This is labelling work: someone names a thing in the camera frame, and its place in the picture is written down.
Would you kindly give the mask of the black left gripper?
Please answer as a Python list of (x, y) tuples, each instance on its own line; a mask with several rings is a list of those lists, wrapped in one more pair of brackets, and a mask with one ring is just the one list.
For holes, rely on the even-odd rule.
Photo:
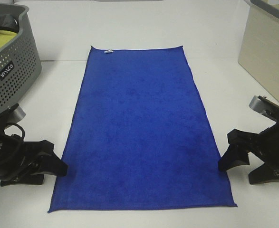
[(68, 165), (55, 155), (54, 144), (24, 141), (24, 129), (8, 122), (10, 109), (0, 113), (0, 186), (42, 185), (44, 174), (66, 176)]

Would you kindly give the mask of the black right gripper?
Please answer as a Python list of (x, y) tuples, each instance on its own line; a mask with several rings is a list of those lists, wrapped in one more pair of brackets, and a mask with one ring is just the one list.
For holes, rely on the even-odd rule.
[(279, 183), (279, 122), (260, 133), (234, 129), (227, 138), (229, 146), (218, 161), (219, 171), (250, 165), (251, 152), (264, 163), (249, 173), (249, 183)]

